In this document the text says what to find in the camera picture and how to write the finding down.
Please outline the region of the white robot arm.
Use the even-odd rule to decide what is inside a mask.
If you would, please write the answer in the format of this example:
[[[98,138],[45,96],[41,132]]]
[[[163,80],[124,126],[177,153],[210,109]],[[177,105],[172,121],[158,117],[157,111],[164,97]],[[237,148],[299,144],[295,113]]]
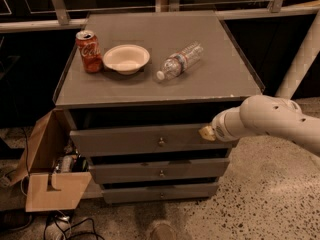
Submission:
[[[199,130],[208,141],[232,142],[247,136],[270,135],[320,156],[320,119],[302,113],[291,98],[320,50],[320,13],[311,24],[275,97],[255,95],[224,110]]]

